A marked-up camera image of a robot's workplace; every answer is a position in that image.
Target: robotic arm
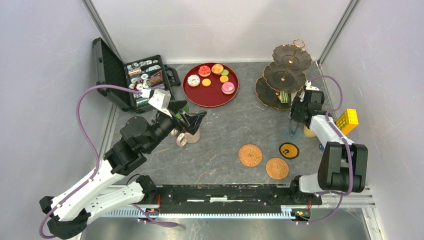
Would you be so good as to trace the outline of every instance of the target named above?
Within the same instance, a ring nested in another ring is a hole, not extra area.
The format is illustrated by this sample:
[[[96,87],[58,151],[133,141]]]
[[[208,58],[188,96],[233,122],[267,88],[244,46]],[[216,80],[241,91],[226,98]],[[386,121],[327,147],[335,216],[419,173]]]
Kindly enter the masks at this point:
[[[189,114],[182,109],[187,101],[170,101],[170,98],[169,92],[156,89],[149,100],[149,104],[158,110],[151,124],[141,116],[129,119],[120,130],[121,140],[106,152],[93,178],[90,176],[95,169],[61,195],[45,196],[40,200],[45,214],[58,207],[47,222],[53,235],[61,239],[72,238],[105,213],[131,203],[153,200],[156,195],[150,193],[156,192],[156,186],[149,176],[140,176],[133,183],[109,194],[99,196],[99,193],[146,162],[144,154],[150,154],[173,129],[192,135],[198,131],[206,111]],[[59,204],[85,181],[88,183],[63,205]]]
[[[290,109],[290,119],[304,123],[316,134],[325,146],[318,172],[307,176],[297,176],[292,181],[292,188],[303,193],[316,193],[337,190],[346,192],[349,188],[350,177],[348,155],[350,154],[353,167],[352,192],[364,190],[367,173],[368,149],[365,145],[356,144],[347,138],[335,125],[332,117],[326,117],[322,110],[324,93],[308,82],[305,90],[298,94]]]

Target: red plate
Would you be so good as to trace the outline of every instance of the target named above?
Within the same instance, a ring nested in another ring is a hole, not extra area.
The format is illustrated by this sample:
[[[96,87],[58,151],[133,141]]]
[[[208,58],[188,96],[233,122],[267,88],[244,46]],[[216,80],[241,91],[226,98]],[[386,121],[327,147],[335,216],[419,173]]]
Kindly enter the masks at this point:
[[[237,75],[234,73],[231,68],[225,66],[224,64],[220,63],[224,69],[228,70],[228,81],[234,84],[235,91],[231,94],[225,94],[221,90],[221,87],[223,84],[220,82],[221,75],[217,75],[210,72],[209,76],[203,77],[199,75],[199,68],[203,65],[208,66],[210,69],[212,69],[212,66],[215,65],[214,62],[204,63],[200,64],[194,68],[192,68],[190,71],[188,71],[187,75],[184,77],[184,81],[182,82],[182,90],[184,91],[185,96],[192,101],[194,104],[199,105],[201,107],[205,108],[215,108],[222,106],[231,99],[233,99],[236,96],[237,91],[239,90],[239,79],[237,78]],[[200,84],[197,86],[190,86],[187,83],[187,78],[191,75],[197,75],[200,78]],[[210,79],[210,86],[203,86],[202,80],[203,79]]]

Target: yellow box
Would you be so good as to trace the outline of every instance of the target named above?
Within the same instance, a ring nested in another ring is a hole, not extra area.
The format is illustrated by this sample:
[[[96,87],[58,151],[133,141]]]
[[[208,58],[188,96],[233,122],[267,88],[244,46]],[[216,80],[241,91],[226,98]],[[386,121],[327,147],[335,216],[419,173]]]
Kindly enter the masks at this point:
[[[337,127],[344,135],[347,135],[359,125],[357,110],[348,108],[344,113],[335,121]]]

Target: white wall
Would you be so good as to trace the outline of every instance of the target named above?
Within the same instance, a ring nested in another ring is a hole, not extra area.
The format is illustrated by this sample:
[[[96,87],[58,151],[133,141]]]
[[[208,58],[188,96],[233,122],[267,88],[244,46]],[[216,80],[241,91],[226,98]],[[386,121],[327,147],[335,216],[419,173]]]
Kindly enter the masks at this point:
[[[0,239],[36,240],[39,200],[61,194],[94,165],[75,104],[95,84],[92,41],[100,34],[80,0],[0,6]],[[82,104],[99,146],[110,103],[94,92]]]
[[[125,62],[270,61],[302,38],[323,51],[349,0],[93,0]]]
[[[424,199],[424,2],[361,1],[329,57],[325,74],[344,90],[343,109],[368,147],[367,182],[389,240],[422,239]],[[339,93],[331,87],[333,99]]]

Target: round wicker coaster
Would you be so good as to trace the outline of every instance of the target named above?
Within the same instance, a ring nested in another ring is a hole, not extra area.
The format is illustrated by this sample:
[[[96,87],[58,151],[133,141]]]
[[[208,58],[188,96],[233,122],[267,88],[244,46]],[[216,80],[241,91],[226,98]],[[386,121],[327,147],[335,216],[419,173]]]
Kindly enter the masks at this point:
[[[238,151],[238,158],[246,167],[254,167],[261,163],[262,151],[253,144],[247,144]]]
[[[268,173],[272,179],[283,179],[289,175],[289,165],[281,158],[271,158],[266,163],[266,173]]]

